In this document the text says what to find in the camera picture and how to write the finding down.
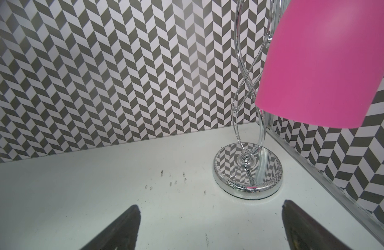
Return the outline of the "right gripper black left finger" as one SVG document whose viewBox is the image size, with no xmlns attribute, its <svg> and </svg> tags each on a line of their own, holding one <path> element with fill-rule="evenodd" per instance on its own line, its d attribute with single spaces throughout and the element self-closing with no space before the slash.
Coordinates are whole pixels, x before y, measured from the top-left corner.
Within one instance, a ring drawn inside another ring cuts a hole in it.
<svg viewBox="0 0 384 250">
<path fill-rule="evenodd" d="M 140 224 L 139 207 L 132 205 L 81 249 L 134 250 Z"/>
</svg>

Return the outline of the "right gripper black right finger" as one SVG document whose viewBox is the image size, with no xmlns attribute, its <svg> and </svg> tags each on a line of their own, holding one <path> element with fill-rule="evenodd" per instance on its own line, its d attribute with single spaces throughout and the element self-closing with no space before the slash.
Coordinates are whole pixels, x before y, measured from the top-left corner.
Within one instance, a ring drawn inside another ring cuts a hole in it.
<svg viewBox="0 0 384 250">
<path fill-rule="evenodd" d="M 283 204 L 282 220 L 291 250 L 350 249 L 291 200 Z"/>
</svg>

